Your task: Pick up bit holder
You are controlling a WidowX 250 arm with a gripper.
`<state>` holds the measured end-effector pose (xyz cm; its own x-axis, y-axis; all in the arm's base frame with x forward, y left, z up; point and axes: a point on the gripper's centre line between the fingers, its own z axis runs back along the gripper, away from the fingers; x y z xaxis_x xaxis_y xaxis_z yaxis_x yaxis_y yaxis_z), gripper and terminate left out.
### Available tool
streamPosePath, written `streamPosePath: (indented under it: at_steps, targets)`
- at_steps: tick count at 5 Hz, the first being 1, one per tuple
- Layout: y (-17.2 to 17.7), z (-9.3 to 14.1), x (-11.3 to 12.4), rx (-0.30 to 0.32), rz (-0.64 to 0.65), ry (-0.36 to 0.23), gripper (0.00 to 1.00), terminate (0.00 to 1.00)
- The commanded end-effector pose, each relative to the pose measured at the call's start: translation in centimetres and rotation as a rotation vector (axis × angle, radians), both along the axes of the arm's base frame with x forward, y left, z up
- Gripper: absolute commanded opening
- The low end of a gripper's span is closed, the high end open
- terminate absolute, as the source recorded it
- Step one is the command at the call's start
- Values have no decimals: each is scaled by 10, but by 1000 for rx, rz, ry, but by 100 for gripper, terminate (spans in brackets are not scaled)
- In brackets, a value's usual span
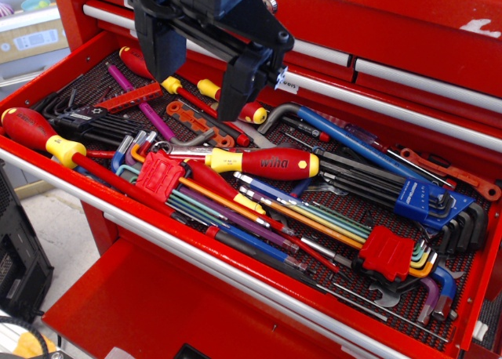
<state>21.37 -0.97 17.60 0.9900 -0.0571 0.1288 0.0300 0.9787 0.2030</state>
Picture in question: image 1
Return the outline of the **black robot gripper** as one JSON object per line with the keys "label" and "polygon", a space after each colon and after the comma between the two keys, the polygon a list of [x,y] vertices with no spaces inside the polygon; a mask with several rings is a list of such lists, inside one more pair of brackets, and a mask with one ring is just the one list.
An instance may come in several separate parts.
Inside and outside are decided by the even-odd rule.
{"label": "black robot gripper", "polygon": [[187,42],[227,62],[217,118],[235,121],[265,85],[284,78],[294,37],[263,0],[129,0],[148,71],[163,82],[185,63]]}

